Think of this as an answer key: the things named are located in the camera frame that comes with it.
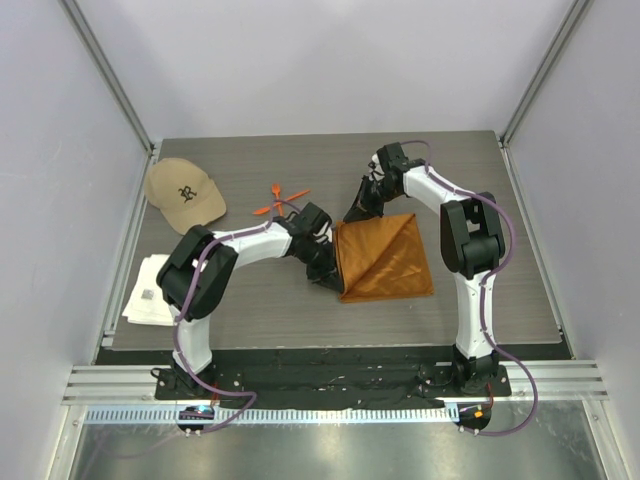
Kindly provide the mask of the orange cloth napkin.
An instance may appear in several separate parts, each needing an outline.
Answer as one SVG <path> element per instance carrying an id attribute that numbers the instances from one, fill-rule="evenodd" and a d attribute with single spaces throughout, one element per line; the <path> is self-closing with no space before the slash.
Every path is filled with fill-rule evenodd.
<path id="1" fill-rule="evenodd" d="M 425 297 L 435 292 L 413 213 L 340 222 L 333 243 L 343 303 Z"/>

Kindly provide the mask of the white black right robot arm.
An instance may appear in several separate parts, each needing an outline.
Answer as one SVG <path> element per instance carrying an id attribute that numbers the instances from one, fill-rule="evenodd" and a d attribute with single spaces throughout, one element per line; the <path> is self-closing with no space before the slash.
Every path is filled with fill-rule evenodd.
<path id="1" fill-rule="evenodd" d="M 381 217 L 385 205 L 402 195 L 438 215 L 441 257 L 453 274 L 457 293 L 451 383 L 462 394 L 478 394 L 498 376 L 493 287 L 497 273 L 513 254 L 502 225 L 513 234 L 513 224 L 492 194 L 455 185 L 428 161 L 410 159 L 404 145 L 391 143 L 376 151 L 343 220 L 353 223 Z"/>

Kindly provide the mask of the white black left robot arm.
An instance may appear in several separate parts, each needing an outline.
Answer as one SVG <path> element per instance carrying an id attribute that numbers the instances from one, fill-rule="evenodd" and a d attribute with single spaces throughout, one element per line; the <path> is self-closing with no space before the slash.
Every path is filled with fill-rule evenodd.
<path id="1" fill-rule="evenodd" d="M 230 278 L 241 267 L 285 257 L 303 263 L 311 283 L 344 290 L 332 219 L 312 202 L 248 229 L 213 232 L 196 225 L 187 231 L 156 276 L 174 324 L 171 367 L 151 371 L 158 399 L 200 399 L 218 391 L 210 324 Z"/>

